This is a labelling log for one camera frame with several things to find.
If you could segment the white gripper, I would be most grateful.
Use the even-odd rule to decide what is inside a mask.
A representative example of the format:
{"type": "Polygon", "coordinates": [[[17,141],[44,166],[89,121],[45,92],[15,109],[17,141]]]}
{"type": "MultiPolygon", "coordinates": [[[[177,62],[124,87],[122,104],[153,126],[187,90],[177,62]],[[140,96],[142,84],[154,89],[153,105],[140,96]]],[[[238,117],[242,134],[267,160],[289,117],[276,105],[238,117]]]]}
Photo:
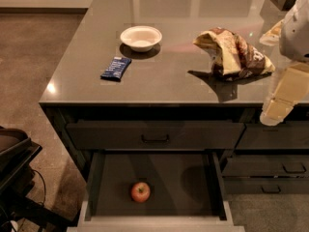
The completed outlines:
{"type": "Polygon", "coordinates": [[[309,93],[309,0],[295,0],[283,21],[278,21],[260,38],[267,46],[279,44],[280,53],[292,63],[278,69],[269,84],[260,121],[266,126],[282,123],[294,106],[309,93]]]}

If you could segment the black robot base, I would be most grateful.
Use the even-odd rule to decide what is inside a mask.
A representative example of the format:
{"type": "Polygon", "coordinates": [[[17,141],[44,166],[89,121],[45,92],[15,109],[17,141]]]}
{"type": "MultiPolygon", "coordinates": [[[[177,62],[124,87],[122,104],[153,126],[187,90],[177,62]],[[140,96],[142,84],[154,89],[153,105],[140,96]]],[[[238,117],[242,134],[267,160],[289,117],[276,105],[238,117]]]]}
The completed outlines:
{"type": "Polygon", "coordinates": [[[54,225],[59,232],[77,223],[46,209],[27,197],[34,186],[34,170],[30,162],[42,150],[26,132],[0,128],[0,224],[1,232],[17,232],[21,218],[45,228],[54,225]]]}

